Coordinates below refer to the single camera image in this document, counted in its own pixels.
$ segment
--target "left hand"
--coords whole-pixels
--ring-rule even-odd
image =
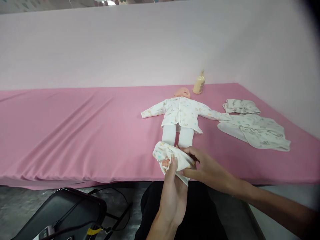
[[[177,159],[171,155],[171,164],[164,177],[160,207],[159,220],[166,224],[179,226],[186,213],[188,187],[178,178]]]

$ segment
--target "printed baby shirt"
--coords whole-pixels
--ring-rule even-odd
[[[220,121],[218,128],[255,148],[290,151],[291,142],[286,139],[284,128],[271,118],[256,114],[232,115],[231,121]]]
[[[202,134],[198,126],[198,116],[211,120],[231,120],[228,113],[211,110],[207,105],[185,97],[166,99],[151,108],[141,112],[142,118],[164,114],[161,127],[177,124],[177,132],[181,127],[192,128],[195,133]]]
[[[241,114],[259,114],[261,111],[256,107],[256,104],[249,100],[227,99],[223,105],[227,113]]]

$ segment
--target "doll head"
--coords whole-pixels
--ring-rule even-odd
[[[180,88],[176,93],[174,94],[175,97],[186,97],[191,98],[190,92],[187,88]]]

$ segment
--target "cable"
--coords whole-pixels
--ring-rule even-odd
[[[94,223],[97,227],[101,228],[101,229],[104,230],[104,231],[107,231],[107,230],[108,230],[107,228],[102,227],[102,226],[101,226],[99,223],[97,223],[96,221],[89,221],[89,222],[83,223],[83,224],[78,225],[78,226],[69,227],[69,228],[65,228],[65,229],[62,229],[62,230],[60,230],[60,231],[57,231],[57,232],[55,232],[55,233],[53,233],[53,234],[51,234],[51,235],[43,238],[42,240],[51,240],[51,239],[54,239],[54,238],[55,238],[56,236],[58,236],[58,235],[64,234],[64,233],[66,233],[66,232],[71,232],[71,231],[77,230],[77,229],[79,229],[79,228],[82,228],[82,227],[90,224],[90,223]]]
[[[120,192],[119,190],[117,190],[117,189],[115,189],[115,188],[113,188],[113,187],[101,188],[101,189],[99,189],[99,190],[96,190],[96,191],[90,193],[90,195],[92,195],[92,194],[94,194],[94,193],[97,193],[97,192],[100,192],[101,190],[105,190],[105,189],[113,189],[114,191],[117,191],[118,193],[120,193],[120,194],[124,197],[124,200],[125,200],[126,203],[127,203],[127,207],[129,206],[126,196],[125,196],[122,192]],[[72,213],[72,211],[79,205],[79,203],[80,203],[83,199],[84,199],[84,198],[82,198],[82,199],[79,200],[76,204],[74,204],[74,205],[53,225],[53,227],[54,227],[54,228],[59,227],[59,225]],[[121,229],[111,229],[110,227],[104,228],[104,227],[102,227],[100,224],[98,224],[96,221],[89,221],[89,222],[86,222],[86,223],[84,223],[84,224],[82,224],[82,225],[79,225],[79,226],[70,227],[70,228],[66,228],[66,229],[57,231],[57,232],[55,232],[54,234],[52,234],[52,235],[44,238],[43,240],[53,239],[54,237],[56,237],[56,236],[58,236],[58,235],[60,235],[60,234],[63,234],[63,233],[66,233],[66,232],[70,232],[70,231],[73,231],[73,230],[77,230],[77,229],[79,229],[79,228],[82,228],[82,227],[88,225],[89,223],[95,223],[98,227],[100,227],[101,229],[103,229],[103,230],[105,230],[105,231],[107,231],[107,232],[110,232],[110,231],[113,231],[113,232],[122,231],[122,230],[124,230],[124,229],[126,228],[126,226],[128,225],[129,220],[130,220],[130,217],[131,217],[131,214],[130,214],[130,210],[129,210],[129,218],[128,218],[128,221],[127,221],[126,225],[125,225],[123,228],[121,228]]]
[[[92,194],[97,193],[97,192],[100,192],[101,190],[104,190],[104,189],[113,189],[113,190],[117,191],[118,193],[120,193],[120,194],[124,197],[124,200],[125,200],[126,203],[127,203],[127,207],[129,206],[126,196],[125,196],[122,192],[120,192],[119,190],[117,190],[117,189],[115,189],[115,188],[113,188],[113,187],[101,188],[101,189],[93,192]],[[128,223],[129,223],[130,217],[131,217],[131,214],[130,214],[130,210],[129,210],[129,218],[128,218],[128,221],[127,221],[126,225],[124,225],[124,227],[121,228],[121,229],[113,229],[113,231],[114,231],[114,232],[118,232],[118,231],[124,230],[124,229],[126,228],[126,226],[128,225]]]
[[[58,228],[59,225],[70,215],[70,213],[79,205],[79,203],[83,200],[79,200],[76,204],[74,204],[56,223],[53,225],[54,228]]]

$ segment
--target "pink sheet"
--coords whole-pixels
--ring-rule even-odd
[[[152,156],[163,115],[140,112],[179,86],[40,89],[0,92],[0,184],[30,189],[83,187],[164,176]],[[256,103],[284,126],[290,152],[255,149],[198,117],[195,147],[252,184],[320,183],[320,141],[237,83],[205,85],[192,99],[224,112],[227,98]]]

